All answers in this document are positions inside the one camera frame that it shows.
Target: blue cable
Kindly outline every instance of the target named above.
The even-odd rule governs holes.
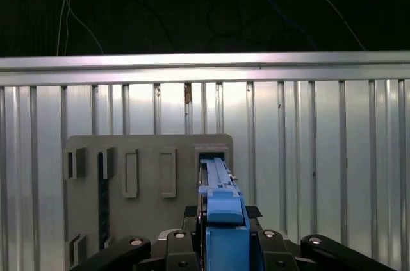
[[[283,19],[283,21],[287,24],[289,24],[290,26],[293,26],[294,28],[296,28],[298,31],[300,31],[307,39],[307,41],[310,43],[311,47],[314,50],[318,50],[317,45],[313,42],[312,38],[310,37],[309,34],[307,34],[304,29],[302,29],[301,26],[299,26],[299,24],[292,20],[287,18],[287,16],[279,9],[279,7],[277,7],[277,5],[272,1],[272,0],[267,0],[270,4],[270,6],[274,9],[274,11]]]

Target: dark background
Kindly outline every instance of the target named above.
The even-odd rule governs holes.
[[[410,0],[331,1],[368,50],[410,49]],[[55,55],[62,2],[0,0],[0,56]],[[304,28],[318,50],[360,50],[324,0],[274,2]],[[72,0],[71,7],[105,54],[312,50],[267,0]],[[67,55],[100,54],[72,16],[69,28]]]

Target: bolt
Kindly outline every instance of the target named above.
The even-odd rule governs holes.
[[[175,237],[177,238],[184,238],[185,237],[185,233],[183,231],[180,231],[178,233],[175,233]]]
[[[131,245],[134,245],[135,247],[138,246],[138,245],[141,245],[141,243],[142,243],[142,240],[141,240],[141,239],[132,239],[132,240],[130,241],[130,244],[131,244]]]
[[[275,233],[273,231],[264,231],[263,234],[268,238],[275,236]]]
[[[316,238],[316,237],[310,238],[309,241],[310,241],[311,243],[313,243],[314,245],[319,245],[319,244],[321,244],[321,242],[322,242],[321,239]]]

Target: gray block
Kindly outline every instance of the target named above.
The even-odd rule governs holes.
[[[199,155],[223,154],[229,135],[73,136],[64,150],[66,269],[139,234],[156,240],[197,204]]]

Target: horizontal metal beam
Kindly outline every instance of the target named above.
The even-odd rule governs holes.
[[[0,58],[0,72],[27,70],[90,70],[174,67],[237,67],[256,65],[330,66],[360,64],[409,64],[410,51],[154,54],[122,56],[73,56]]]
[[[85,85],[108,83],[177,83],[216,81],[326,81],[409,79],[408,65],[329,67],[199,67],[0,72],[0,86]]]

